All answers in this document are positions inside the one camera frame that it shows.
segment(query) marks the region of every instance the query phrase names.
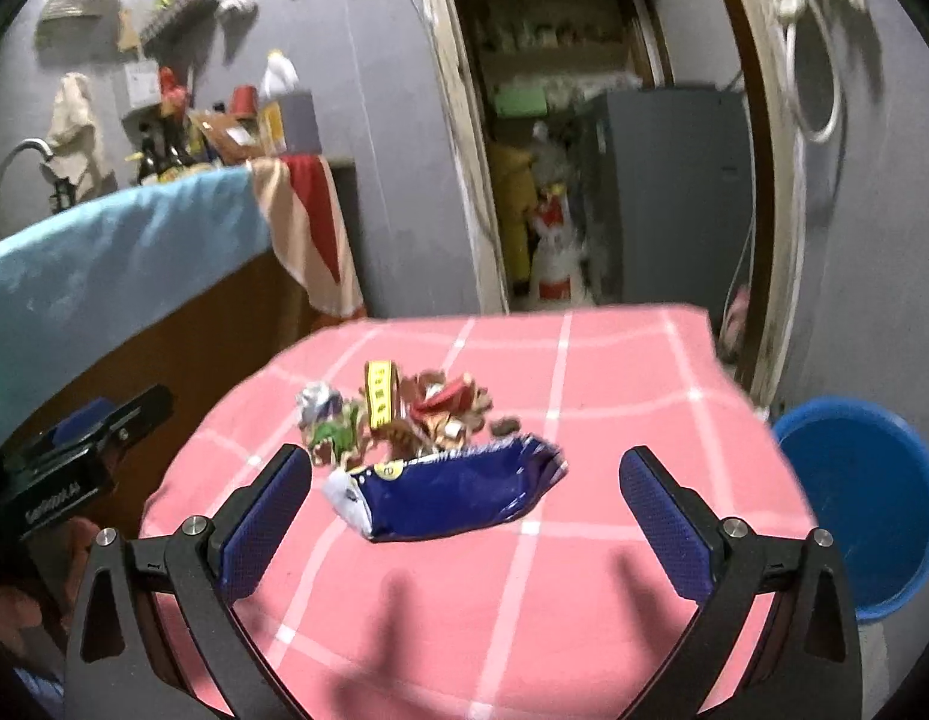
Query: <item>refrigerator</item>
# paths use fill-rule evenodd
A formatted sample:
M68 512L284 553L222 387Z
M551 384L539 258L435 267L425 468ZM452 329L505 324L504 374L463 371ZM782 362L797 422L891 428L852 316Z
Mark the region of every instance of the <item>refrigerator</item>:
M578 151L595 303L690 303L707 309L717 331L732 281L750 275L744 95L606 92L582 112Z

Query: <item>blue bucket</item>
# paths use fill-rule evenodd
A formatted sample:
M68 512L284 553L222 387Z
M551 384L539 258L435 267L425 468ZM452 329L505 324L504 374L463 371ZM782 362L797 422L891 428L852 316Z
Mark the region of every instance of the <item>blue bucket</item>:
M817 522L834 534L859 621L899 610L929 574L929 449L873 403L817 398L774 434Z

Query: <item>blue plastic wrapper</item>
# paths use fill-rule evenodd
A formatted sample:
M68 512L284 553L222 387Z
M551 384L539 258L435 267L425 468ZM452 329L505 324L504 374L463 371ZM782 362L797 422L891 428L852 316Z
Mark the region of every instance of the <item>blue plastic wrapper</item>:
M323 492L370 541L419 541L523 517L567 470L557 447L512 436L416 460L338 469Z

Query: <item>pink tablecloth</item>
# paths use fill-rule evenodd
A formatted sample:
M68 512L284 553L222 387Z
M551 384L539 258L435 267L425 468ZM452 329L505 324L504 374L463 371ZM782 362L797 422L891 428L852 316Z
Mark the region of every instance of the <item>pink tablecloth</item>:
M762 533L813 526L765 425L714 357L706 315L631 307L483 319L353 322L306 338L228 394L170 468L145 535L213 514L282 442L314 379L354 394L369 359L470 371L497 415L563 447L570 473L509 526L370 544L317 488L237 614L315 720L614 718L695 605L675 595L618 490L621 452L648 445L679 483ZM710 702L734 689L759 599ZM221 698L176 608L163 605L199 696Z

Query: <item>shelf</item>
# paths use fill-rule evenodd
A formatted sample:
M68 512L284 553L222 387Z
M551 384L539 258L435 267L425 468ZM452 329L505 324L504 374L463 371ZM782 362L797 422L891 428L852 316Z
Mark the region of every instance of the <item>shelf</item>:
M174 0L159 10L141 30L141 46L149 50L157 43L168 43L198 20L213 14L221 0Z
M630 47L624 43L582 43L525 52L480 52L480 69L490 84L514 76L547 76L555 73L611 73L624 70Z

